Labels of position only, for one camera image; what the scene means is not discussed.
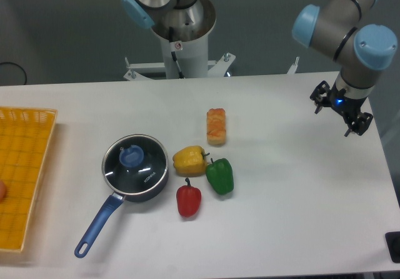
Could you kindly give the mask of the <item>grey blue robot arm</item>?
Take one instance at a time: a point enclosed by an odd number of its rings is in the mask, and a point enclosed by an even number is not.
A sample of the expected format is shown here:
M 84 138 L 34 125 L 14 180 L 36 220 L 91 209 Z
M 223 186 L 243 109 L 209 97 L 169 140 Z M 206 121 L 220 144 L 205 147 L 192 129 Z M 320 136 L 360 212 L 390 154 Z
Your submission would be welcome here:
M 396 35 L 383 25 L 357 28 L 378 0 L 329 0 L 320 8 L 306 6 L 296 18 L 292 37 L 341 66 L 333 85 L 319 83 L 310 95 L 316 111 L 331 108 L 347 125 L 348 133 L 363 135 L 373 116 L 361 106 L 391 64 L 398 48 Z

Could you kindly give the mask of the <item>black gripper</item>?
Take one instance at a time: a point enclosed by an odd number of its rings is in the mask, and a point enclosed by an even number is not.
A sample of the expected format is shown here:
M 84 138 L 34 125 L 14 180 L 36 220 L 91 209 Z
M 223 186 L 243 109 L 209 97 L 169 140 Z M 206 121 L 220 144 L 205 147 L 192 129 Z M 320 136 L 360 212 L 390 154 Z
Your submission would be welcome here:
M 318 114 L 323 108 L 332 106 L 332 109 L 343 117 L 348 126 L 345 137 L 351 133 L 362 136 L 369 129 L 373 115 L 362 113 L 361 107 L 373 89 L 373 86 L 369 88 L 355 87 L 339 73 L 332 88 L 326 81 L 321 81 L 311 93 L 310 100 L 316 106 L 315 114 Z

